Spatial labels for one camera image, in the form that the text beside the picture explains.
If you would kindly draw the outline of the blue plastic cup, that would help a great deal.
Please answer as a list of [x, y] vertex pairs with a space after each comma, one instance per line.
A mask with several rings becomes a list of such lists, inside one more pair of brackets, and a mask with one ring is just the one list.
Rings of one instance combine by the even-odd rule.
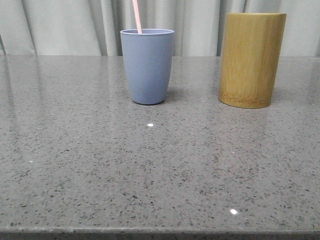
[[120, 32], [125, 75], [132, 100], [141, 105], [162, 103], [171, 75], [175, 31], [144, 28]]

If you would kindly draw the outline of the pink chopstick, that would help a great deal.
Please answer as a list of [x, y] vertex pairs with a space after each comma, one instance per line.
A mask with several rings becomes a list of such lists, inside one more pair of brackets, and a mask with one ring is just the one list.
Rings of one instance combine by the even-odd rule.
[[138, 0], [132, 0], [132, 5], [133, 5], [137, 33], [142, 34], [143, 31], [142, 31], [142, 25], [141, 25], [141, 19], [140, 19]]

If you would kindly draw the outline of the bamboo cylinder holder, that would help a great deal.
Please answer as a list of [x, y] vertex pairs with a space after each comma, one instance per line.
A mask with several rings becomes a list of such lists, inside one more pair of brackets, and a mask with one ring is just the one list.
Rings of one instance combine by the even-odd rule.
[[228, 13], [225, 19], [218, 99], [261, 109], [272, 101], [285, 13]]

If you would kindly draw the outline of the grey-white curtain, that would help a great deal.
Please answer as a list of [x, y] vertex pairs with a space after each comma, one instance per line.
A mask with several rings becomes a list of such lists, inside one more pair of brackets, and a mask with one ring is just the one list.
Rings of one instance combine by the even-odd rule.
[[[285, 13], [281, 54], [320, 54], [317, 0], [141, 0], [143, 28], [174, 30], [176, 56], [218, 56], [227, 13]], [[3, 0], [2, 55], [119, 56], [134, 29], [129, 0]]]

